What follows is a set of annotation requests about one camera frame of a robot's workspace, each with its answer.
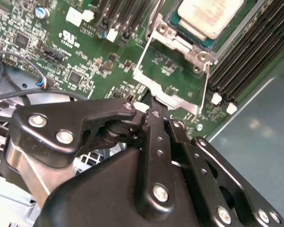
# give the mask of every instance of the motherboard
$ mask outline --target motherboard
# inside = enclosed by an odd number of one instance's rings
[[[202,107],[169,106],[169,117],[206,137],[284,57],[284,0],[0,0],[2,50],[88,99],[139,102],[156,84]],[[12,55],[1,60],[36,75]]]

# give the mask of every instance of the capacitor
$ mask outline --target capacitor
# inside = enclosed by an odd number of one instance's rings
[[[50,12],[49,12],[48,8],[37,7],[35,9],[35,15],[38,19],[44,20],[44,19],[49,18]]]

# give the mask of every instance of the screw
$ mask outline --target screw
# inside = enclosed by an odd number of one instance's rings
[[[179,125],[179,123],[178,123],[178,122],[174,122],[174,125],[175,125],[177,128],[179,128],[179,127],[180,127],[180,125]]]
[[[56,134],[56,138],[60,143],[70,144],[74,140],[74,136],[71,131],[68,130],[60,130]]]
[[[203,125],[202,124],[198,124],[196,129],[197,129],[197,131],[202,131]]]
[[[157,150],[157,155],[159,156],[159,157],[162,157],[163,156],[163,151],[161,151],[161,150]]]
[[[169,199],[167,190],[159,184],[153,187],[153,194],[160,202],[166,202]]]
[[[206,146],[206,143],[204,142],[204,140],[199,139],[199,142],[200,142],[200,144],[201,144],[203,147],[205,147],[205,146]]]
[[[229,215],[228,211],[223,207],[218,207],[217,209],[219,217],[225,224],[231,223],[231,216]]]
[[[160,117],[160,113],[158,111],[153,111],[152,114],[158,118]]]
[[[132,110],[133,109],[133,107],[132,107],[132,105],[130,103],[124,103],[123,105],[128,110]]]
[[[29,117],[28,123],[33,127],[42,128],[46,126],[47,119],[40,115],[33,115]]]
[[[269,223],[268,216],[263,210],[258,210],[257,213],[259,214],[262,221],[264,221],[265,223]]]
[[[275,220],[278,224],[281,223],[280,219],[278,218],[278,216],[273,211],[270,211],[269,214],[273,218],[273,220]]]

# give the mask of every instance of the gray surface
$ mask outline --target gray surface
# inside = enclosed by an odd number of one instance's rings
[[[284,59],[211,142],[284,218]]]

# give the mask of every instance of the black memory slot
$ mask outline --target black memory slot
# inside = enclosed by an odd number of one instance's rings
[[[111,2],[108,12],[103,17],[102,21],[100,22],[97,28],[98,33],[103,33],[111,27],[112,23],[114,22],[119,12],[122,2],[123,2],[122,0],[114,0],[113,2]]]
[[[225,90],[226,87],[229,87],[228,84],[237,83],[236,80],[238,79],[237,74],[240,73],[242,68],[244,68],[250,61],[253,60],[253,55],[257,53],[259,48],[263,48],[262,46],[269,40],[274,40],[279,31],[284,29],[284,24],[280,26],[280,24],[284,21],[284,12],[278,14],[278,17],[275,20],[271,20],[269,24],[265,27],[265,30],[260,33],[256,39],[254,39],[251,44],[249,45],[248,49],[240,56],[240,61],[237,64],[232,65],[227,72],[227,76],[224,76],[218,83],[215,84],[217,89],[220,89],[223,92],[227,92]]]
[[[279,29],[277,29],[274,32],[275,34],[270,36],[270,38],[266,41],[266,43],[263,46],[261,46],[260,50],[256,52],[255,55],[252,56],[252,63],[250,63],[249,65],[245,65],[243,70],[241,70],[238,73],[236,78],[231,83],[229,83],[227,86],[225,86],[224,89],[222,89],[224,93],[226,94],[231,93],[232,90],[238,86],[240,81],[245,79],[245,77],[249,75],[251,68],[256,67],[258,64],[258,61],[255,61],[255,60],[261,59],[263,56],[265,56],[268,53],[268,51],[270,51],[270,47],[272,45],[275,45],[277,42],[279,42],[284,37],[283,31],[284,31],[284,26],[279,27]]]
[[[245,78],[244,81],[241,82],[239,86],[237,86],[232,93],[230,94],[230,97],[234,100],[236,99],[242,91],[244,91],[250,84],[251,82],[261,73],[262,70],[265,69],[267,65],[270,64],[270,62],[284,49],[284,37],[282,40],[276,45],[272,46],[272,51],[270,54],[268,54],[265,58],[263,58],[261,63],[254,68],[254,71],[248,78]]]
[[[275,8],[280,4],[279,0],[274,0],[267,9],[263,12],[261,16],[257,19],[254,25],[245,33],[240,42],[234,47],[234,49],[229,53],[229,55],[221,62],[218,68],[212,73],[209,78],[209,83],[214,85],[223,74],[227,72],[227,68],[230,67],[234,60],[237,59],[244,50],[250,45],[250,41],[253,40],[262,31],[263,27],[268,23],[268,19],[275,14]]]
[[[125,8],[121,12],[121,15],[119,17],[119,23],[121,24],[122,27],[126,26],[126,22],[132,17],[133,15],[131,12],[133,11],[133,8],[136,4],[137,0],[128,0],[126,3]]]
[[[139,22],[142,20],[143,14],[146,11],[149,3],[151,0],[142,0],[139,4],[138,8],[136,9],[133,18],[131,19],[129,25],[124,30],[122,37],[119,41],[119,46],[124,47],[129,39],[131,38],[132,34],[135,32]]]
[[[99,8],[97,9],[97,11],[95,13],[97,20],[99,20],[103,16],[104,12],[106,11],[106,9],[109,5],[109,2],[110,2],[110,0],[102,0],[100,2]]]
[[[151,0],[143,0],[140,6],[138,7],[132,21],[130,22],[129,25],[129,32],[133,33],[138,26],[139,22],[143,19],[143,14],[146,11],[149,3]]]

